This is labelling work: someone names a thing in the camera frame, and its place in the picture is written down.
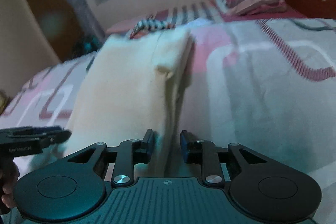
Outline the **person's left hand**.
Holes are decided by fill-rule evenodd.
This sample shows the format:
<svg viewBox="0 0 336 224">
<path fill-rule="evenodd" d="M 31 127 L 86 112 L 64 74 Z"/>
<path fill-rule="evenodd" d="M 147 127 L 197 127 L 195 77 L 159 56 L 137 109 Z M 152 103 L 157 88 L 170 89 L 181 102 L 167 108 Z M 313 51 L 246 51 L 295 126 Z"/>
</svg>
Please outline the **person's left hand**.
<svg viewBox="0 0 336 224">
<path fill-rule="evenodd" d="M 18 182 L 19 176 L 19 169 L 13 161 L 10 162 L 4 170 L 1 170 L 1 179 L 3 179 L 3 194 L 1 194 L 1 200 L 9 209 L 15 207 L 13 190 Z"/>
</svg>

